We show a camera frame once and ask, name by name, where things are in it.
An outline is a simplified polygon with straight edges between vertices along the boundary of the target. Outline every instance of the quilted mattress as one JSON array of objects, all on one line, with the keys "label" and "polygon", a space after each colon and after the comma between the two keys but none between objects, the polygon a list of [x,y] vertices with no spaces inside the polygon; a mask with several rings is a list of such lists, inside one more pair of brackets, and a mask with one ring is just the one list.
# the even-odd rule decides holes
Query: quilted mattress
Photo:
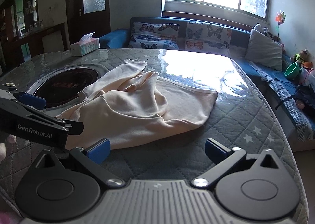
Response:
[{"label": "quilted mattress", "polygon": [[[2,77],[1,82],[14,82],[19,89],[26,90],[43,75],[64,65],[98,63],[111,70],[126,58],[146,61],[146,71],[159,72],[162,77],[189,86],[216,90],[219,95],[202,127],[146,145],[113,150],[102,167],[124,180],[190,181],[214,166],[204,153],[208,138],[214,138],[229,148],[241,147],[251,154],[272,148],[300,190],[301,199],[294,220],[298,224],[307,223],[308,204],[304,187],[283,130],[259,90],[229,58],[154,49],[100,49],[81,58],[72,57],[69,52],[48,53],[22,64]],[[7,144],[7,157],[0,164],[0,192],[15,209],[15,188],[43,148],[45,146],[21,138],[16,144]]]}]

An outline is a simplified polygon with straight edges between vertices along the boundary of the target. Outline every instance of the blue gripper pad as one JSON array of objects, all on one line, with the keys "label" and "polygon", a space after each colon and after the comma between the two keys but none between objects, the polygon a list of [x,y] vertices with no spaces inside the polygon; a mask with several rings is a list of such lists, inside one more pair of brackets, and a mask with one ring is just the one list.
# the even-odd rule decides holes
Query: blue gripper pad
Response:
[{"label": "blue gripper pad", "polygon": [[33,106],[39,110],[45,109],[46,107],[46,100],[44,98],[40,98],[28,93],[20,95],[17,100],[25,105]]},{"label": "blue gripper pad", "polygon": [[204,145],[204,152],[213,163],[219,164],[229,156],[231,150],[214,139],[209,138]]},{"label": "blue gripper pad", "polygon": [[85,155],[97,164],[101,164],[111,151],[111,143],[104,138],[85,150]]}]

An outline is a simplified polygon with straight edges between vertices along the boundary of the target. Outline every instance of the table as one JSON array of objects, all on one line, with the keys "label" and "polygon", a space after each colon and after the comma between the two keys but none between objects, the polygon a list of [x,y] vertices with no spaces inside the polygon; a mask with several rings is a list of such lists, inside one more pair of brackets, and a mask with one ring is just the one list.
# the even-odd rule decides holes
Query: table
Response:
[{"label": "table", "polygon": [[62,42],[65,50],[68,50],[67,37],[65,32],[65,24],[57,24],[52,27],[44,28],[35,33],[32,33],[25,37],[7,42],[3,45],[3,54],[6,62],[6,69],[14,68],[24,62],[23,54],[21,52],[21,45],[28,43],[31,57],[35,57],[44,53],[44,46],[42,38],[60,31]]}]

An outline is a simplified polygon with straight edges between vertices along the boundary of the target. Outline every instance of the dark bag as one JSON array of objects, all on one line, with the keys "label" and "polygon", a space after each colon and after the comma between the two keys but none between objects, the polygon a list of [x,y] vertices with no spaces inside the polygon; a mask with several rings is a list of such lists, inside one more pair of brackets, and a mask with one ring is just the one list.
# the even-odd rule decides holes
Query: dark bag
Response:
[{"label": "dark bag", "polygon": [[286,102],[290,99],[296,100],[301,100],[305,104],[305,108],[303,111],[312,116],[315,117],[315,93],[311,85],[298,85],[295,91],[295,94],[283,99],[277,106],[276,110],[278,107],[283,104],[283,102]]}]

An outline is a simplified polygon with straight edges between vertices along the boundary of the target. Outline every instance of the gray quilted cover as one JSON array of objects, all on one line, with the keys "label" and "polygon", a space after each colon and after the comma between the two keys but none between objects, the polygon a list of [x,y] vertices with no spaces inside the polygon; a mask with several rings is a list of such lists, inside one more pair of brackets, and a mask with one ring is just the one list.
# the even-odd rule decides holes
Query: gray quilted cover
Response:
[{"label": "gray quilted cover", "polygon": [[[99,63],[111,70],[129,58],[146,61],[148,63],[147,71],[156,71],[165,78],[205,88],[204,84],[192,76],[171,74],[167,71],[166,67],[168,65],[174,67],[174,63],[177,61],[176,58],[165,58],[167,55],[172,56],[172,51],[96,50],[81,58],[72,57],[69,52],[49,53],[32,58],[6,75],[1,81],[15,82],[17,85],[21,83],[21,86],[26,89],[39,77],[60,67],[61,64]],[[197,55],[192,55],[192,59],[188,58],[186,61],[196,63],[196,59],[193,59],[194,56]],[[62,59],[62,61],[59,61],[59,64],[51,63],[55,59]],[[208,138],[214,138],[229,148],[241,147],[252,154],[260,153],[265,148],[272,148],[281,158],[300,189],[301,200],[294,220],[299,224],[306,224],[308,204],[301,177],[286,137],[262,94],[242,69],[234,61],[232,63],[247,84],[245,87],[241,86],[240,90],[245,96],[219,93],[210,118],[202,127],[146,145],[114,150],[102,163],[102,166],[124,180],[136,178],[187,179],[190,181],[214,166],[204,153],[204,144]],[[30,69],[33,69],[32,74],[25,72]],[[21,82],[18,77],[25,75],[29,75],[29,77],[22,78],[24,82]],[[225,79],[220,81],[221,88],[226,86]],[[7,144],[7,157],[0,164],[0,190],[2,196],[12,207],[15,207],[16,186],[42,148],[44,146],[20,138],[17,139],[16,144]]]}]

